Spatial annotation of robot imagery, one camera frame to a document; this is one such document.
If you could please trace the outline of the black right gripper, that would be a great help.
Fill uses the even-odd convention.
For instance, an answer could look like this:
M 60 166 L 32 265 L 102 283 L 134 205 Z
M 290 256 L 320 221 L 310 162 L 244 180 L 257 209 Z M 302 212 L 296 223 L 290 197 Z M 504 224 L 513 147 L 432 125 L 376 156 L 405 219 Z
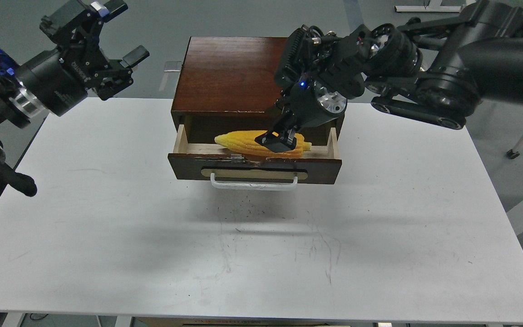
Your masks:
M 283 114 L 254 141 L 274 153 L 296 149 L 296 132 L 343 117 L 347 98 L 321 84 L 295 84 L 282 96 Z

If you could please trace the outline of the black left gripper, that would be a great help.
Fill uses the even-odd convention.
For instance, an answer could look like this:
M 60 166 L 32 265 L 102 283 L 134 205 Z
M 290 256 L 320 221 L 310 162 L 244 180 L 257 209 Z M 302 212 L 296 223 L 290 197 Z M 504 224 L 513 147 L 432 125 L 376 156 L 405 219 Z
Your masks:
M 16 80 L 41 105 L 62 116 L 93 91 L 106 101 L 133 84 L 133 68 L 148 58 L 137 46 L 122 59 L 104 56 L 99 46 L 105 23 L 128 9 L 124 0 L 87 4 L 69 0 L 50 16 L 42 16 L 40 30 L 56 45 L 16 69 Z

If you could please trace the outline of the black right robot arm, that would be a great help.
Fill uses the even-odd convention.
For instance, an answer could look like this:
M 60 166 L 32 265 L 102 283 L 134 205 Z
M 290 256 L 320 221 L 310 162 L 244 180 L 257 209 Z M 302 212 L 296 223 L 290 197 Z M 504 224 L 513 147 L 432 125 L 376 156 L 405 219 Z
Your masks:
M 365 90 L 380 112 L 462 129 L 484 99 L 523 105 L 523 8 L 480 0 L 456 17 L 359 25 L 346 37 L 302 25 L 274 81 L 281 115 L 255 137 L 274 153 L 293 150 L 299 131 L 343 117 Z

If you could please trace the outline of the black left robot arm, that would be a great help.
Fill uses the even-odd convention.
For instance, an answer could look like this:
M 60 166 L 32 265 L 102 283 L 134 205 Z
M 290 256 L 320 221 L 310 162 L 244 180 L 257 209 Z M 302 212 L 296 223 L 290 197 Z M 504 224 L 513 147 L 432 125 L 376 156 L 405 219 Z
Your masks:
M 25 128 L 42 112 L 62 116 L 89 91 L 106 101 L 131 86 L 133 69 L 149 52 L 137 46 L 122 59 L 109 59 L 99 45 L 104 25 L 127 9 L 123 0 L 69 0 L 39 25 L 54 49 L 18 64 L 0 48 L 0 125 Z M 6 163 L 0 140 L 0 189 L 7 185 L 28 197 L 37 194 L 35 180 Z

